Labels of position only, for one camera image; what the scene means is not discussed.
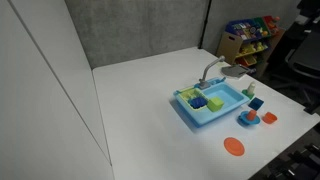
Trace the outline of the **blue toy sink basin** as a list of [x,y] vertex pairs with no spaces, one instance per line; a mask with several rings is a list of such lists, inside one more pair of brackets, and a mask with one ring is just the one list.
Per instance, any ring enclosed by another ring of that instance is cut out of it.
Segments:
[[[249,98],[243,95],[239,90],[232,87],[230,84],[224,81],[223,78],[209,79],[208,83],[210,86],[206,89],[201,90],[198,84],[193,86],[177,90],[174,92],[174,97],[178,102],[181,111],[190,119],[190,121],[196,126],[204,126],[227,113],[239,108],[241,105],[247,103]],[[224,101],[223,107],[216,112],[212,112],[207,105],[198,111],[192,110],[179,96],[179,94],[189,88],[198,88],[208,99],[219,97]]]

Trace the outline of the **yellow-green dish rack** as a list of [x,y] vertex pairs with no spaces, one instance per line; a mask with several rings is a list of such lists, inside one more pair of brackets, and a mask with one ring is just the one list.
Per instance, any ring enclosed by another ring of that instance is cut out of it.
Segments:
[[206,96],[198,89],[198,88],[189,88],[186,89],[184,91],[182,91],[179,96],[182,98],[182,100],[194,111],[198,111],[203,109],[205,106],[198,108],[198,109],[194,109],[190,106],[190,104],[188,103],[188,101],[190,99],[196,98],[196,97],[203,97],[206,99],[207,103],[208,103],[208,99],[206,98]]

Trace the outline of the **grey toy faucet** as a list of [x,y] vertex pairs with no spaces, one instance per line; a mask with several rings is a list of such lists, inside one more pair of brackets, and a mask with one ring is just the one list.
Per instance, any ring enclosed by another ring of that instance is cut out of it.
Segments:
[[216,65],[218,62],[224,62],[225,61],[225,57],[224,56],[220,56],[218,59],[214,60],[213,62],[211,62],[210,64],[208,64],[206,66],[206,68],[203,71],[203,76],[202,78],[199,80],[199,88],[200,89],[206,89],[210,86],[210,84],[206,81],[206,77],[207,77],[207,73],[209,71],[209,69],[211,67],[213,67],[214,65]]

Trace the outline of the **lime green cube cup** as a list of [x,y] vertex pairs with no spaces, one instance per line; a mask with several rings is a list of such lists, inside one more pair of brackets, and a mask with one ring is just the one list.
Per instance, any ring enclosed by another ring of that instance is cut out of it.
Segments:
[[219,97],[211,98],[207,103],[207,107],[212,112],[219,111],[223,107],[223,105],[224,105],[224,101],[221,100]]

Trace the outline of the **grey metal dustpan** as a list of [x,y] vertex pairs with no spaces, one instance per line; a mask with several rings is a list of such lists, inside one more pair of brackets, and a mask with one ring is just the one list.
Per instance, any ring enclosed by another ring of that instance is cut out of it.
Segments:
[[226,66],[221,69],[221,73],[228,78],[239,79],[249,72],[249,69],[240,64]]

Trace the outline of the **blue saucer plate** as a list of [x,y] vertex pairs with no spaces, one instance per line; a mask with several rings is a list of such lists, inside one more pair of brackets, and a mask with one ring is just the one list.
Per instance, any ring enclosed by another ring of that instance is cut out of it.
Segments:
[[246,125],[246,126],[249,126],[249,125],[256,125],[256,124],[259,124],[260,123],[260,118],[258,116],[255,116],[253,120],[249,120],[247,118],[247,115],[249,114],[248,111],[243,111],[239,116],[238,116],[238,120]]

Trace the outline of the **green soap dispenser bottle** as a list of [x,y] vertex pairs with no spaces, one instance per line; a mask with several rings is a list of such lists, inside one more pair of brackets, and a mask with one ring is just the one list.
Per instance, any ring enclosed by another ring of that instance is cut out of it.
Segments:
[[251,82],[247,89],[244,89],[242,93],[247,96],[249,99],[252,99],[254,97],[254,90],[255,90],[256,84],[254,82]]

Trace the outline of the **orange toy plate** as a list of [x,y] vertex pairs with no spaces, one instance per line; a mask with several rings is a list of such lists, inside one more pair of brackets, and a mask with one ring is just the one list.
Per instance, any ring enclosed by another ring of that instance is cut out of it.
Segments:
[[245,153],[245,148],[242,142],[233,137],[227,137],[224,140],[224,148],[234,156],[242,156]]

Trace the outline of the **small orange cup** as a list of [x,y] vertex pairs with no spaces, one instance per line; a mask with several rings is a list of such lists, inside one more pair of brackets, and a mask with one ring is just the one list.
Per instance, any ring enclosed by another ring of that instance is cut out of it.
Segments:
[[256,118],[257,112],[255,110],[250,110],[247,114],[247,119],[253,121]]

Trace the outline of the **dark blue toy cup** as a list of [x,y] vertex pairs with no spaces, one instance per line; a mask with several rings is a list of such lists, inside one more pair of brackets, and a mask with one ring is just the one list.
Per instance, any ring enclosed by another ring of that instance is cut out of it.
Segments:
[[254,98],[250,103],[249,107],[254,110],[258,110],[262,105],[264,101],[259,98]]

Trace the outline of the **wooden toy storage shelf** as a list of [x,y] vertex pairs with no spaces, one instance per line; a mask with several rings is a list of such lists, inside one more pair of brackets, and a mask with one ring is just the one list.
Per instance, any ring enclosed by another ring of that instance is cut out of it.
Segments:
[[284,35],[279,21],[277,16],[262,16],[228,22],[216,55],[223,55],[230,65],[240,64],[252,69],[251,75],[260,78]]

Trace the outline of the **black office chair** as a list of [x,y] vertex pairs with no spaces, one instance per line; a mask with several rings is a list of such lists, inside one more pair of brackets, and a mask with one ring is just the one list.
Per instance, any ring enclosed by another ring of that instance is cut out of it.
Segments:
[[304,111],[314,114],[320,106],[320,26],[294,23],[271,56],[272,88],[295,89],[304,98]]

